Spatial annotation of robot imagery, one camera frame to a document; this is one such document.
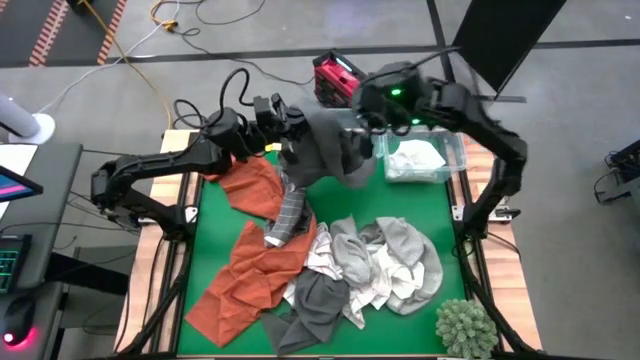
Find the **gray cloth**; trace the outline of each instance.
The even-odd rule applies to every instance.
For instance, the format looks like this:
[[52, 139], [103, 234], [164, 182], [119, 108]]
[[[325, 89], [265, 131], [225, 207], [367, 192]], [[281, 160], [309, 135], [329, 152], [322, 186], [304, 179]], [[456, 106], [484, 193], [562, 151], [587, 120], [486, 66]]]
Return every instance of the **gray cloth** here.
[[352, 217], [337, 220], [330, 226], [331, 249], [336, 264], [344, 271], [344, 279], [351, 286], [370, 284], [381, 270], [371, 255], [385, 243], [388, 252], [407, 268], [418, 262], [424, 266], [422, 287], [407, 299], [393, 292], [386, 305], [402, 315], [410, 314], [427, 304], [442, 284], [442, 264], [435, 246], [424, 234], [403, 218], [379, 217], [357, 233]]
[[325, 176], [334, 176], [348, 187], [366, 185], [376, 168], [376, 157], [365, 159], [359, 146], [371, 144], [371, 140], [364, 134], [345, 130], [338, 121], [339, 113], [325, 109], [317, 102], [305, 99], [298, 104], [298, 109], [311, 131], [300, 141], [290, 143], [297, 162], [289, 163], [284, 156], [279, 157], [283, 171], [291, 181], [297, 186], [308, 187]]
[[353, 218], [336, 220], [329, 227], [333, 238], [331, 250], [337, 265], [343, 270], [344, 280], [351, 286], [370, 284], [375, 275], [375, 267], [367, 244], [358, 236]]
[[283, 172], [280, 173], [284, 197], [275, 222], [265, 224], [264, 239], [268, 248], [286, 245], [295, 235], [309, 230], [311, 206], [306, 200], [307, 189], [297, 187]]
[[295, 306], [290, 314], [261, 315], [269, 341], [278, 355], [291, 354], [328, 342], [349, 302], [349, 286], [343, 280], [305, 269], [296, 283]]

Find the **plastic container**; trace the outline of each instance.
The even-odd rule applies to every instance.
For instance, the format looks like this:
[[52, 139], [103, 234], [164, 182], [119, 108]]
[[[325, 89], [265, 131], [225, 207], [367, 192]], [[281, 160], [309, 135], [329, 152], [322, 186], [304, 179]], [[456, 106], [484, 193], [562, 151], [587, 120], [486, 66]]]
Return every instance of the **plastic container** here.
[[[428, 141], [444, 159], [445, 164], [436, 169], [415, 165], [392, 167], [389, 157], [398, 150], [402, 141], [407, 140]], [[388, 131], [378, 137], [377, 155], [384, 158], [385, 178], [389, 182], [443, 183], [452, 174], [464, 170], [467, 166], [467, 154], [462, 135], [441, 128], [429, 130], [424, 126], [414, 126], [405, 136], [397, 136]], [[391, 177], [389, 170], [396, 170], [394, 171], [396, 175], [397, 173], [403, 175]]]

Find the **green plant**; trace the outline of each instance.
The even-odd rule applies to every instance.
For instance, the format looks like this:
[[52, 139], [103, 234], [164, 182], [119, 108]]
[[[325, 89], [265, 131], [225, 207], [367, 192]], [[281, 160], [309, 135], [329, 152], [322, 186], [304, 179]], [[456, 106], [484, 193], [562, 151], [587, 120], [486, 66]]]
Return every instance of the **green plant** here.
[[447, 300], [436, 311], [436, 334], [449, 355], [489, 359], [498, 344], [496, 324], [481, 305], [467, 300]]

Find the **orange towel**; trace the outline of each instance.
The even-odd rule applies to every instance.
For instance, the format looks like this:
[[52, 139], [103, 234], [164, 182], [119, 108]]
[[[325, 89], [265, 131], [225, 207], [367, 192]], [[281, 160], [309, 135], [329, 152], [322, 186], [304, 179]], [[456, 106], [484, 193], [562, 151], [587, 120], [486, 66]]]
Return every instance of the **orange towel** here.
[[[218, 179], [234, 209], [274, 220], [284, 189], [275, 169], [262, 158], [236, 162]], [[264, 309], [276, 307], [289, 280], [302, 271], [315, 237], [316, 219], [309, 232], [296, 236], [282, 248], [266, 248], [262, 228], [245, 224], [231, 251], [229, 265], [220, 269], [186, 320], [222, 347], [255, 322]]]

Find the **keyboard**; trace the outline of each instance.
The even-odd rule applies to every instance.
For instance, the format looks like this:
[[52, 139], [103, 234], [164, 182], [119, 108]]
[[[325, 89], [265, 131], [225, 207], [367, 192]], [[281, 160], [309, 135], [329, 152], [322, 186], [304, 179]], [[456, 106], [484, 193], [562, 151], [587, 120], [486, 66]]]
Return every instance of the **keyboard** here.
[[31, 235], [0, 235], [0, 294], [13, 291], [31, 246]]

